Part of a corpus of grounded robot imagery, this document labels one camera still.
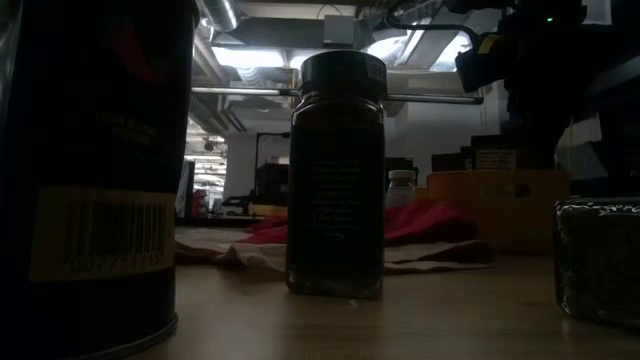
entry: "wooden tabletop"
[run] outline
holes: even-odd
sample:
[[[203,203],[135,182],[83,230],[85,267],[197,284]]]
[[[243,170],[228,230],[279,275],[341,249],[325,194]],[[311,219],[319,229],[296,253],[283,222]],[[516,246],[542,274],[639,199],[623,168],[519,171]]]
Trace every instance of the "wooden tabletop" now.
[[[282,275],[179,267],[177,333],[132,359],[640,359],[640,334],[565,316],[549,259],[385,278],[381,301],[290,294]]]

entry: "cardboard box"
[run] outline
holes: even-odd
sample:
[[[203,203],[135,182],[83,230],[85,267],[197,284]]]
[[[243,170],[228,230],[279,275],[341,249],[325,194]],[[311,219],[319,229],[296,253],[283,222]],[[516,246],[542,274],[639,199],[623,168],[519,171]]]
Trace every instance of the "cardboard box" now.
[[[570,197],[564,171],[456,171],[427,177],[427,196],[475,217],[479,239],[504,253],[551,254],[555,203]]]

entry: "cable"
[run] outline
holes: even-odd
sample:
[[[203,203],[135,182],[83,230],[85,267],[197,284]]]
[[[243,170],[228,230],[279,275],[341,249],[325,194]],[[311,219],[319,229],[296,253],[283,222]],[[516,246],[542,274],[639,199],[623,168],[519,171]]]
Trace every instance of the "cable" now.
[[[340,13],[340,15],[344,15],[342,13],[342,11],[340,11],[340,9],[338,9],[337,6],[333,5],[333,4],[322,4],[322,6],[320,7],[320,10],[318,10],[318,14],[316,14],[316,19],[320,18],[320,13],[322,12],[322,9],[324,9],[326,6],[331,6],[332,8],[336,9],[336,11],[338,13]]]
[[[467,36],[469,36],[469,40],[471,41],[471,46],[477,48],[479,46],[479,36],[473,31],[470,27],[464,25],[456,25],[456,24],[436,24],[436,25],[411,25],[411,24],[402,24],[398,21],[398,18],[395,16],[395,12],[404,5],[407,0],[398,0],[394,5],[389,8],[387,11],[387,15],[385,16],[385,22],[389,27],[403,30],[452,30],[452,31],[460,31]]]

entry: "black lid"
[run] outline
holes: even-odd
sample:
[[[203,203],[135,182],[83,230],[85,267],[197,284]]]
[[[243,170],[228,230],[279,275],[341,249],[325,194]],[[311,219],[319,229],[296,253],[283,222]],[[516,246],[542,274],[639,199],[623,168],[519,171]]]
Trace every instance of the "black lid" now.
[[[387,67],[359,51],[327,51],[314,55],[301,69],[302,95],[311,91],[349,93],[379,101],[387,95]]]

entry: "spice jar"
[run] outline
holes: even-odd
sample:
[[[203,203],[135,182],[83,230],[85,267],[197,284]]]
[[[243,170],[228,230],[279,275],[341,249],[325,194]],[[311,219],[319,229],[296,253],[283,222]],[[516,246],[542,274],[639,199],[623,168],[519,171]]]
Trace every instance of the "spice jar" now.
[[[386,67],[356,51],[307,59],[291,127],[287,285],[296,293],[381,294]]]

